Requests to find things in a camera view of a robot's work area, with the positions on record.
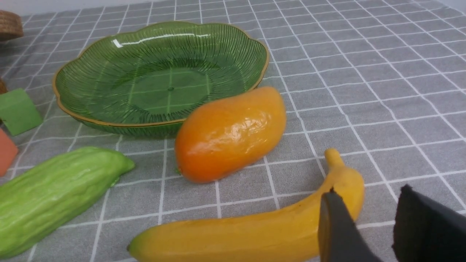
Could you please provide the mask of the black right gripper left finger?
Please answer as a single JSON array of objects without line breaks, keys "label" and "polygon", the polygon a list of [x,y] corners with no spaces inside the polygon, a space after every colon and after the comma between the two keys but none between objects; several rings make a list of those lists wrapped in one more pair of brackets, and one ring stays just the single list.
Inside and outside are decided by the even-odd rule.
[{"label": "black right gripper left finger", "polygon": [[318,227],[321,262],[380,262],[359,233],[340,195],[331,188],[321,196]]}]

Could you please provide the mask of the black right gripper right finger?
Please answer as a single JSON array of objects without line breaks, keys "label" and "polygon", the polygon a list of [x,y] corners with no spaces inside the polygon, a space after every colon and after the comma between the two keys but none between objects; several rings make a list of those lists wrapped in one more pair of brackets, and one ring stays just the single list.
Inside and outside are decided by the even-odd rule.
[{"label": "black right gripper right finger", "polygon": [[464,262],[465,216],[406,184],[398,199],[393,240],[399,262]]}]

